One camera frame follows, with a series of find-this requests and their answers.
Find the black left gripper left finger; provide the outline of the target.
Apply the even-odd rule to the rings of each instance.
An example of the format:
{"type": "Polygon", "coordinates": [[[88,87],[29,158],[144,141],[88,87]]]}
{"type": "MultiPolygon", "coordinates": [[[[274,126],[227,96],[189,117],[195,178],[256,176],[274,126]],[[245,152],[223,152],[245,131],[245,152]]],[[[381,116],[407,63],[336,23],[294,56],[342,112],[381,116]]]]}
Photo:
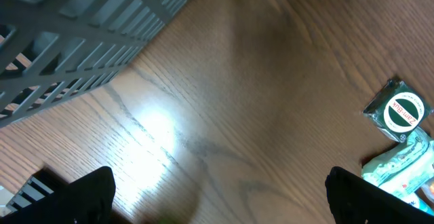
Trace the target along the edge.
{"type": "Polygon", "coordinates": [[[6,204],[7,223],[108,223],[115,197],[113,171],[100,167],[67,183],[49,168],[32,174],[6,204]]]}

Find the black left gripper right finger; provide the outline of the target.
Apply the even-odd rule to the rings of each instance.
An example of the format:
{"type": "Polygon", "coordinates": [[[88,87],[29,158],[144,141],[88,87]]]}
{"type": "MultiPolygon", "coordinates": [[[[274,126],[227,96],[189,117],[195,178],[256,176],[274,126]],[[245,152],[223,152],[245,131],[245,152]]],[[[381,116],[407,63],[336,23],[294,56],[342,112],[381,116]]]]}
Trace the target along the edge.
{"type": "Polygon", "coordinates": [[[419,210],[339,166],[325,180],[330,211],[337,223],[433,223],[433,215],[419,210]]]}

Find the small teal white packet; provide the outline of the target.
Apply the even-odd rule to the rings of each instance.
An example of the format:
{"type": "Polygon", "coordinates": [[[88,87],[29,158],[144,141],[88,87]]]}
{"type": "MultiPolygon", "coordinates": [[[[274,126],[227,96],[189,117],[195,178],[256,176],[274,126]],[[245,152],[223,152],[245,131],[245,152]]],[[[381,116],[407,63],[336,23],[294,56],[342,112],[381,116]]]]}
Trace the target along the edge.
{"type": "Polygon", "coordinates": [[[427,214],[433,215],[433,210],[429,207],[429,205],[420,199],[415,193],[408,194],[407,196],[403,197],[402,200],[427,214]]]}

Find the green snack packet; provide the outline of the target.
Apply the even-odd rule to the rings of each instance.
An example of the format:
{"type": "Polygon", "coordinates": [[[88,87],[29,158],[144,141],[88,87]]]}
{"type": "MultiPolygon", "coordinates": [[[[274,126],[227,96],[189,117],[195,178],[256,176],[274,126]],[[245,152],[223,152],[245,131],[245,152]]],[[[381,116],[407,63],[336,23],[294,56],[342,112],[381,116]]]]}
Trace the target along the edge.
{"type": "Polygon", "coordinates": [[[400,199],[414,193],[433,178],[433,139],[416,128],[406,142],[369,161],[361,177],[400,199]]]}

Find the orange snack packet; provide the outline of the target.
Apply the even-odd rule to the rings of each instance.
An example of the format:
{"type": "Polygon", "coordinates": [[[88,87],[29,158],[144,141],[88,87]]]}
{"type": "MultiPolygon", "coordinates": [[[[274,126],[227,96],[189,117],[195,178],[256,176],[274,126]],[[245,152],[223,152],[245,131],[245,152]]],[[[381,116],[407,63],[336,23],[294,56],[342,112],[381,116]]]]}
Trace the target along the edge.
{"type": "Polygon", "coordinates": [[[422,185],[422,191],[424,194],[433,201],[434,198],[434,179],[429,179],[426,183],[422,185]]]}

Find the round white red lid cup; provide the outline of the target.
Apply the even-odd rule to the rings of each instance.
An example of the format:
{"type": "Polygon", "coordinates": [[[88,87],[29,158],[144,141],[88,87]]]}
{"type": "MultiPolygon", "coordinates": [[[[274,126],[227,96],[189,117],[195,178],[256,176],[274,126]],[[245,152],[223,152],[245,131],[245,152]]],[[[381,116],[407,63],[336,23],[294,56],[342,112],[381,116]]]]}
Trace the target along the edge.
{"type": "Polygon", "coordinates": [[[362,111],[388,138],[403,143],[433,107],[398,76],[390,78],[362,111]]]}

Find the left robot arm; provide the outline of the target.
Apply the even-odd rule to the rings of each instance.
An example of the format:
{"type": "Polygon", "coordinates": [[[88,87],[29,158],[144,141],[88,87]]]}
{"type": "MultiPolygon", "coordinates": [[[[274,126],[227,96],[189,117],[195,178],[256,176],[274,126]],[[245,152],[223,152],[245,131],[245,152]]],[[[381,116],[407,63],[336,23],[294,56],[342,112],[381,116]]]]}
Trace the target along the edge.
{"type": "MultiPolygon", "coordinates": [[[[336,223],[432,223],[433,214],[335,166],[325,180],[336,223]]],[[[2,223],[127,223],[112,209],[113,171],[108,166],[66,183],[47,168],[33,174],[6,204],[2,223]]]]}

